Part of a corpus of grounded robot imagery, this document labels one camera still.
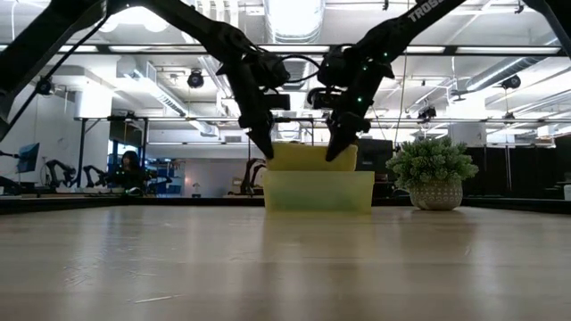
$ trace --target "person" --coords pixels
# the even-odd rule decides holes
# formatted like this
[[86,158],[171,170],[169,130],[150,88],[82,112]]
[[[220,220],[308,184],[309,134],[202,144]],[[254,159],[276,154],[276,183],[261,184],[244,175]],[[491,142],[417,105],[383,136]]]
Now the person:
[[123,154],[120,170],[112,176],[112,182],[126,190],[145,187],[145,173],[136,152],[126,151]]

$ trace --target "desk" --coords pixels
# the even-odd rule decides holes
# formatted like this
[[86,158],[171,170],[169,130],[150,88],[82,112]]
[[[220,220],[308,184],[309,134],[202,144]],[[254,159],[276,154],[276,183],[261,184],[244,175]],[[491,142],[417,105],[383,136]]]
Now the desk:
[[0,311],[6,321],[569,320],[569,219],[405,207],[4,216]]

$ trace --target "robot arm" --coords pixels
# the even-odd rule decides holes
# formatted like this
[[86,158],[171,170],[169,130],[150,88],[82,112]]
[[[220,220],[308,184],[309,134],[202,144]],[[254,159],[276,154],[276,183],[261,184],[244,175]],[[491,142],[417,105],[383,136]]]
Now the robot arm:
[[[284,85],[289,74],[283,61],[273,53],[262,51],[240,29],[225,22],[212,21],[180,0],[52,0],[0,53],[0,70],[3,71],[0,79],[0,141],[26,107],[24,104],[9,121],[14,97],[57,54],[62,45],[77,31],[98,21],[97,27],[101,27],[107,17],[130,6],[143,6],[155,12],[198,40],[209,54],[222,63],[218,73],[228,77],[242,114],[240,126],[249,128],[248,136],[268,158],[273,158],[269,135],[273,118],[269,107],[263,103],[260,88]],[[94,34],[97,27],[88,35]],[[44,78],[50,78],[52,74],[48,73]]]
[[[59,180],[57,178],[57,173],[55,172],[55,167],[59,167],[63,171],[63,180]],[[47,170],[50,172],[50,187],[57,188],[60,187],[60,184],[63,183],[67,187],[71,187],[74,181],[74,177],[76,174],[76,170],[64,163],[60,162],[59,160],[49,160],[46,162]]]
[[16,160],[20,158],[20,155],[18,155],[18,154],[9,154],[9,153],[5,153],[2,151],[0,151],[0,156],[12,157]]
[[[384,21],[372,28],[357,44],[343,50],[333,48],[325,55],[318,80],[327,91],[341,91],[327,120],[331,140],[327,161],[333,160],[352,144],[360,131],[367,132],[364,120],[368,107],[385,77],[394,78],[390,63],[404,52],[422,31],[439,21],[465,0],[417,0],[417,4],[400,17]],[[571,54],[571,12],[568,0],[525,0],[545,16],[567,54]]]
[[265,166],[266,161],[262,159],[250,159],[246,162],[246,171],[244,173],[244,179],[242,180],[242,184],[240,185],[240,194],[247,195],[252,193],[253,188],[253,181],[255,180],[255,175],[252,179],[252,175],[250,174],[252,171],[252,167],[256,164],[263,164]]
[[[97,173],[97,175],[99,176],[99,179],[97,180],[97,182],[93,182],[93,178],[91,178],[91,171],[94,171],[95,173]],[[107,185],[107,182],[105,181],[105,179],[107,178],[107,173],[105,173],[104,171],[98,169],[97,167],[93,166],[93,165],[87,165],[83,167],[83,171],[86,173],[86,177],[87,177],[87,186],[86,187],[95,187],[95,186],[105,186]]]

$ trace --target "yellow plastic container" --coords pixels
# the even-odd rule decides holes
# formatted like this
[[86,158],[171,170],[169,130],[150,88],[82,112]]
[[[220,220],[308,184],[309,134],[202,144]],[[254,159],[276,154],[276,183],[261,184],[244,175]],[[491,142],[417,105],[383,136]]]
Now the yellow plastic container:
[[264,173],[266,211],[369,214],[374,172],[272,171]]
[[268,170],[354,171],[357,146],[351,145],[334,160],[326,161],[327,146],[274,143],[274,159],[267,160]]

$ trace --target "cable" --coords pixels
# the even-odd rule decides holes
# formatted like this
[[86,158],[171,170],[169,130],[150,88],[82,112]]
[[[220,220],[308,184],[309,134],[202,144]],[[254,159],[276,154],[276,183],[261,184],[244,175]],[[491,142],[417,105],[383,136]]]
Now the cable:
[[381,120],[377,116],[377,110],[375,109],[375,106],[373,106],[372,108],[373,108],[373,113],[375,114],[375,118],[377,119],[378,128],[381,129],[381,134],[383,134],[383,139],[386,140],[385,132],[381,127]]
[[[410,8],[410,0],[407,1],[407,8]],[[399,126],[401,125],[402,109],[404,107],[404,88],[406,87],[407,81],[407,62],[409,60],[408,51],[404,52],[404,71],[402,73],[402,91],[401,91],[401,111],[399,112],[399,118],[396,121],[396,130],[394,132],[394,145],[397,144],[397,138],[399,136]]]
[[16,9],[16,5],[20,3],[19,0],[14,1],[12,4],[12,41],[16,38],[16,24],[14,23],[14,12]]
[[277,63],[274,65],[274,68],[276,68],[281,62],[284,62],[284,61],[286,61],[286,60],[288,60],[288,59],[302,59],[302,60],[305,60],[306,62],[310,62],[311,64],[313,64],[318,70],[315,71],[315,72],[313,72],[312,74],[306,76],[306,77],[303,77],[303,78],[299,78],[299,79],[296,79],[296,80],[287,80],[287,81],[286,81],[287,84],[294,84],[294,83],[298,83],[298,82],[302,82],[302,81],[308,80],[308,79],[310,79],[310,78],[313,78],[313,77],[317,76],[318,73],[319,73],[319,68],[320,68],[319,64],[318,64],[316,61],[314,61],[313,59],[311,59],[310,57],[306,57],[306,56],[300,55],[300,54],[288,54],[287,56],[281,57],[281,58],[279,59],[279,61],[277,61]]
[[[99,23],[97,23],[97,25],[91,29],[91,31],[89,31],[84,37],[82,37],[75,45],[73,45],[71,47],[71,49],[65,53],[63,55],[63,57],[46,73],[46,75],[43,77],[43,79],[50,79],[54,73],[60,69],[60,67],[63,65],[63,63],[70,58],[70,56],[81,46],[83,45],[89,38],[91,38],[96,32],[97,30],[99,30],[104,24],[105,22],[107,22],[107,20],[109,19],[110,15],[107,14],[105,15],[105,17],[99,21]],[[18,110],[18,113],[16,113],[16,115],[14,116],[14,118],[12,119],[11,126],[13,126],[13,124],[16,123],[16,121],[18,121],[18,119],[20,118],[20,116],[22,115],[22,113],[28,108],[28,106],[32,103],[32,101],[34,100],[34,98],[36,98],[36,95],[38,94],[38,88],[39,86],[36,85],[34,87],[34,91],[29,95],[28,99],[26,99],[26,102],[20,107],[20,109]]]
[[318,74],[319,74],[319,71],[315,71],[314,73],[310,74],[309,76],[306,76],[303,78],[299,78],[296,80],[287,80],[286,83],[287,84],[294,84],[294,83],[302,82],[302,81],[308,80],[310,78],[313,78],[313,77],[317,76]]

